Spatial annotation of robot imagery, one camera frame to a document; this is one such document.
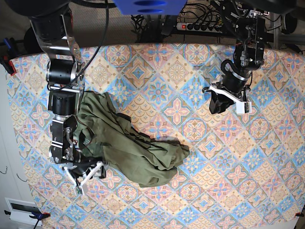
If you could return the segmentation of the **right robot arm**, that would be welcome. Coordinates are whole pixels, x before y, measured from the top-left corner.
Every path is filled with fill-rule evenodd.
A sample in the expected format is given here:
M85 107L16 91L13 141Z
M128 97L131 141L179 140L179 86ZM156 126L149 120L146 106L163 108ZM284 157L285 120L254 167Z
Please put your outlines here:
M76 146L73 133L78 126L77 113L84 94L84 71L81 51L73 35L73 16L68 0L8 0L17 14L28 17L39 47L48 57L46 70L49 98L48 110L52 142L49 156L62 164L76 193L84 194L86 182L95 172L105 175L101 159L85 157Z

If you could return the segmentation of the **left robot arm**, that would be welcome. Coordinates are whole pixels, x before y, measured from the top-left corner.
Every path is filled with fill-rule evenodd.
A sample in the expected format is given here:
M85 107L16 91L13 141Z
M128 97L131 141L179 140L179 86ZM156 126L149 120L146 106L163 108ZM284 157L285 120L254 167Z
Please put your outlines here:
M299 0L242 0L240 3L242 6L238 7L237 0L211 1L224 26L237 39L233 59L221 63L222 79L203 88L204 93L211 93L211 114L223 113L231 105L235 105L238 114L252 111L247 92L251 90L253 71L264 64L264 12L285 15L304 9Z

